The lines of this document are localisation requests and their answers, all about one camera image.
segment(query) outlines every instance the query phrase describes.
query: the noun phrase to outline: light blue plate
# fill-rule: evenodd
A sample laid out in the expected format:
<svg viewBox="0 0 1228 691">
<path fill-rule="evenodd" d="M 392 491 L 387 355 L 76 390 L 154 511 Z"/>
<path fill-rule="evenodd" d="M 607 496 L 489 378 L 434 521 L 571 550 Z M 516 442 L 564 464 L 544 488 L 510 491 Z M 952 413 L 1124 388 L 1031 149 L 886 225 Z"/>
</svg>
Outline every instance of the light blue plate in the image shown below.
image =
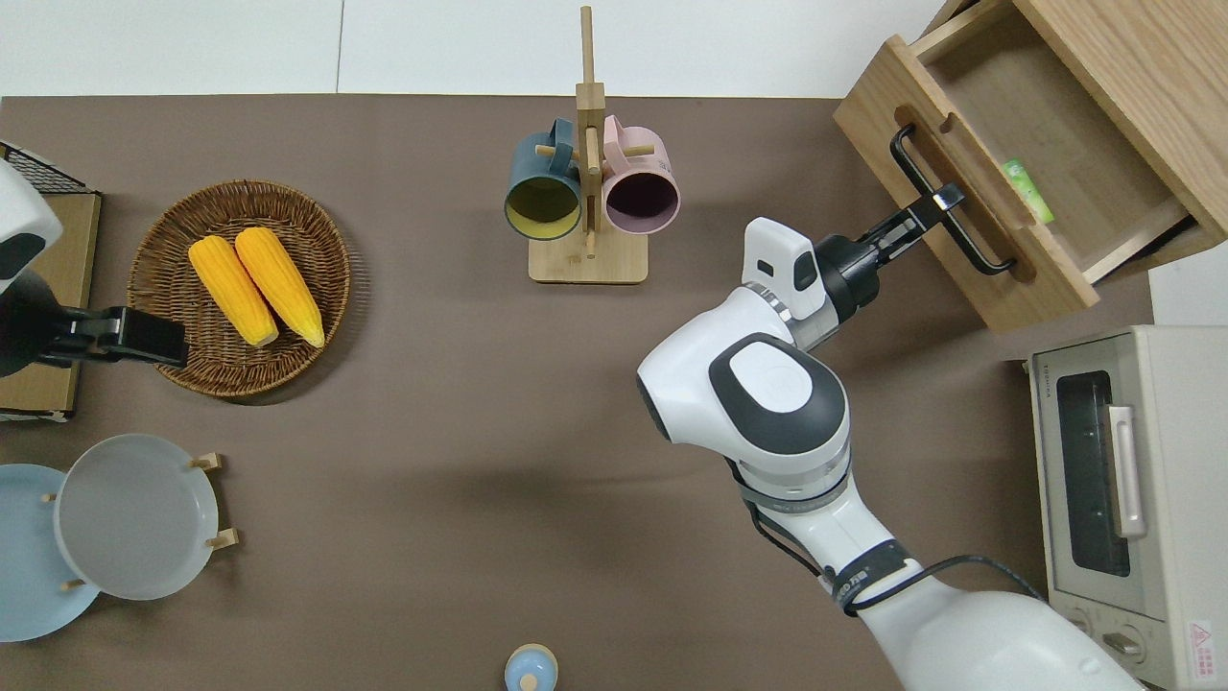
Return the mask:
<svg viewBox="0 0 1228 691">
<path fill-rule="evenodd" d="M 55 544 L 55 495 L 64 474 L 27 464 L 0 465 L 0 643 L 29 641 L 65 626 L 98 596 L 77 578 Z"/>
<path fill-rule="evenodd" d="M 521 646 L 507 658 L 503 685 L 507 691 L 554 691 L 559 682 L 559 660 L 539 643 Z"/>
</svg>

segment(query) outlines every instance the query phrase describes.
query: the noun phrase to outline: mug handle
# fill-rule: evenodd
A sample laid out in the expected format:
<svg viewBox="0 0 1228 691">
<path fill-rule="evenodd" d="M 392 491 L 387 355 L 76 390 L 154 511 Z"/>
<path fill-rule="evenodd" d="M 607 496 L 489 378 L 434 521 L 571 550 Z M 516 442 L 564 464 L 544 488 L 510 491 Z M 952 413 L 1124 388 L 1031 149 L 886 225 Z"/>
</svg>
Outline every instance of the mug handle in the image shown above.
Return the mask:
<svg viewBox="0 0 1228 691">
<path fill-rule="evenodd" d="M 610 164 L 614 174 L 630 168 L 631 162 L 626 160 L 626 153 L 623 152 L 623 123 L 618 122 L 618 115 L 605 117 L 604 139 L 602 152 L 605 155 L 605 161 Z"/>
<path fill-rule="evenodd" d="M 550 144 L 554 146 L 554 155 L 550 156 L 550 172 L 560 176 L 567 174 L 575 140 L 576 125 L 566 118 L 555 118 L 554 126 L 550 128 Z"/>
</svg>

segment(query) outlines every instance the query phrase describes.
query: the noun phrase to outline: plate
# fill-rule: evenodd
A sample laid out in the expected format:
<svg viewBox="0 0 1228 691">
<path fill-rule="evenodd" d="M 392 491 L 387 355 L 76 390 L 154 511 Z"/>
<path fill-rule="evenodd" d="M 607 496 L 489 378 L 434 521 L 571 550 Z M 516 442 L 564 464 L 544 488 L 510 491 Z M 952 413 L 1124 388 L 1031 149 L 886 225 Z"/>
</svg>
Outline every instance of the plate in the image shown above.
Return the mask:
<svg viewBox="0 0 1228 691">
<path fill-rule="evenodd" d="M 98 596 L 76 578 L 55 544 L 55 504 L 43 495 L 60 491 L 64 474 L 49 468 L 0 465 L 0 643 L 29 641 L 56 631 Z"/>
<path fill-rule="evenodd" d="M 179 200 L 145 234 L 128 275 L 128 303 L 187 328 L 188 367 L 158 366 L 171 382 L 220 399 L 263 394 L 306 371 L 323 349 L 278 320 L 276 340 L 255 349 L 222 314 L 188 260 L 206 234 L 233 243 L 247 227 L 270 228 L 293 259 L 324 322 L 324 349 L 350 298 L 350 254 L 328 212 L 311 196 L 275 182 L 236 179 Z"/>
<path fill-rule="evenodd" d="M 82 579 L 126 600 L 177 593 L 205 568 L 217 500 L 192 457 L 147 434 L 81 455 L 55 501 L 55 541 Z"/>
</svg>

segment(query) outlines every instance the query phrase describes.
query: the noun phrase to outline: mug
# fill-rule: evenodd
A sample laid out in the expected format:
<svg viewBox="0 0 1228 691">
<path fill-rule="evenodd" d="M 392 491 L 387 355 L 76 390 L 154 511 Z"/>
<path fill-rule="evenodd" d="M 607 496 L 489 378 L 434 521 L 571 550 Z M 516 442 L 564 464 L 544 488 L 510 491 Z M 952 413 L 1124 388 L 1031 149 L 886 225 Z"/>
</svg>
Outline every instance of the mug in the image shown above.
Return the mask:
<svg viewBox="0 0 1228 691">
<path fill-rule="evenodd" d="M 529 239 L 555 239 L 580 225 L 580 169 L 571 160 L 576 125 L 558 118 L 550 131 L 530 134 L 516 145 L 512 179 L 503 200 L 507 222 Z M 538 146 L 553 146 L 542 156 Z"/>
<path fill-rule="evenodd" d="M 657 232 L 678 215 L 678 184 L 669 167 L 666 145 L 643 126 L 624 128 L 618 118 L 605 118 L 605 153 L 602 201 L 605 220 L 625 232 Z M 651 145 L 652 153 L 628 156 L 624 149 Z"/>
</svg>

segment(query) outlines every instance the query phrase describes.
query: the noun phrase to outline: white wall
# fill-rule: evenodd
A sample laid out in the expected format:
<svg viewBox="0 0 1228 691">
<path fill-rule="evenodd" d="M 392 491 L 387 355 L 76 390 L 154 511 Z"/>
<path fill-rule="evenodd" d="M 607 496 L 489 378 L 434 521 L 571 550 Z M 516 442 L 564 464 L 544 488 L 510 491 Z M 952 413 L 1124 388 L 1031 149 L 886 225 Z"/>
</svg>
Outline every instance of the white wall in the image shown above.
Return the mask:
<svg viewBox="0 0 1228 691">
<path fill-rule="evenodd" d="M 1228 242 L 1149 274 L 1156 323 L 1228 324 Z"/>
<path fill-rule="evenodd" d="M 0 96 L 570 95 L 581 4 L 0 0 Z M 609 95 L 840 97 L 942 0 L 589 4 Z"/>
</svg>

